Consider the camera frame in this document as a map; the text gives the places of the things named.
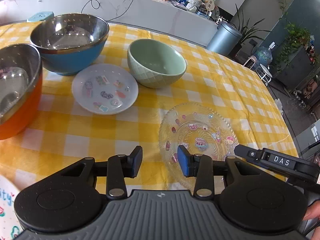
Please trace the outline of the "person right hand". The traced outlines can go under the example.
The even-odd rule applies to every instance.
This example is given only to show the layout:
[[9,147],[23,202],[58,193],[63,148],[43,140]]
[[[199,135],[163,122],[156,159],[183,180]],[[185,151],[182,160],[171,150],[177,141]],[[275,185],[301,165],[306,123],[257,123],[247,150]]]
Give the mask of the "person right hand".
[[320,200],[315,201],[312,205],[307,208],[306,214],[303,220],[310,220],[320,217]]

